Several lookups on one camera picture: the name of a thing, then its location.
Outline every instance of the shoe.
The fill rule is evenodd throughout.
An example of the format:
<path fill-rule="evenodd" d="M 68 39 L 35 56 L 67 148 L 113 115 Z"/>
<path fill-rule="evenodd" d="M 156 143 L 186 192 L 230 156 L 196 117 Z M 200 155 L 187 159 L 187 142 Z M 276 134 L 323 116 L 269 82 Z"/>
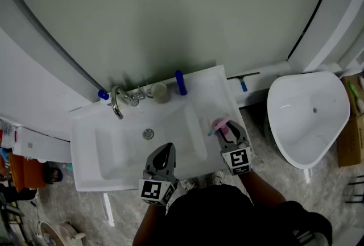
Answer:
<path fill-rule="evenodd" d="M 222 185 L 223 181 L 225 179 L 225 175 L 222 172 L 222 170 L 216 171 L 212 174 L 212 178 L 210 181 L 210 186 L 212 185 Z"/>
<path fill-rule="evenodd" d="M 180 183 L 185 191 L 190 191 L 197 187 L 196 184 L 192 180 L 181 180 Z"/>

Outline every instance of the sink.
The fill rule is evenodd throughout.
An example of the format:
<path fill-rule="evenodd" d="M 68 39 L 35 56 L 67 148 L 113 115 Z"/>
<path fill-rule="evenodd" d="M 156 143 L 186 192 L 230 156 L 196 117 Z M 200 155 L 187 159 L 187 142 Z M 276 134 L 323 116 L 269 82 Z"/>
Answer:
<path fill-rule="evenodd" d="M 178 150 L 176 172 L 207 158 L 198 118 L 189 101 L 175 100 L 165 105 L 143 103 L 146 111 L 137 108 L 122 122 L 100 124 L 96 127 L 96 147 L 102 178 L 106 180 L 139 176 L 150 153 L 163 144 L 172 142 Z M 146 129 L 154 136 L 143 137 Z"/>
<path fill-rule="evenodd" d="M 120 108 L 119 120 L 99 102 L 70 112 L 73 173 L 78 191 L 137 189 L 147 157 L 159 146 L 176 148 L 175 176 L 184 180 L 225 167 L 211 123 L 227 118 L 245 127 L 223 66 L 186 74 L 188 94 L 179 95 L 175 79 L 164 81 L 171 92 L 165 104 L 143 99 Z M 151 139 L 145 130 L 154 133 Z"/>

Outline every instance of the blue bottle cap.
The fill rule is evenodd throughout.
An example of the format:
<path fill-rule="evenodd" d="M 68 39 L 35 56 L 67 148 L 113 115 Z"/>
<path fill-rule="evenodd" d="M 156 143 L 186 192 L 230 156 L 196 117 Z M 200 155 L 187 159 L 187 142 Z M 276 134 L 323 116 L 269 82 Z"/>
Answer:
<path fill-rule="evenodd" d="M 109 95 L 106 91 L 104 91 L 103 89 L 99 90 L 98 93 L 97 93 L 98 97 L 99 98 L 102 98 L 104 100 L 108 100 L 109 99 Z"/>

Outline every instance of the faucet handle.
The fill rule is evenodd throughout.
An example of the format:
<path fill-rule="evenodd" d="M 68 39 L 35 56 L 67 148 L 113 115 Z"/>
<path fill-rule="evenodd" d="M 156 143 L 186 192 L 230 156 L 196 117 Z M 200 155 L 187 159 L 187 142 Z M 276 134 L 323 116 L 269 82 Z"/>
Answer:
<path fill-rule="evenodd" d="M 138 86 L 138 91 L 131 96 L 132 99 L 145 99 L 147 97 L 146 92 L 142 87 Z"/>

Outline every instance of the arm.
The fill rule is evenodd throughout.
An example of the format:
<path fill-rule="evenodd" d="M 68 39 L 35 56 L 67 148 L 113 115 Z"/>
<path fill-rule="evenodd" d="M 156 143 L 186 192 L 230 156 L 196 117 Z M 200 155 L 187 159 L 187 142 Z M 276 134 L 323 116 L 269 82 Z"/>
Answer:
<path fill-rule="evenodd" d="M 136 233 L 133 246 L 156 245 L 154 236 L 166 218 L 166 207 L 149 205 L 146 215 Z"/>
<path fill-rule="evenodd" d="M 253 171 L 240 174 L 239 178 L 256 207 L 271 210 L 286 201 L 279 191 Z"/>

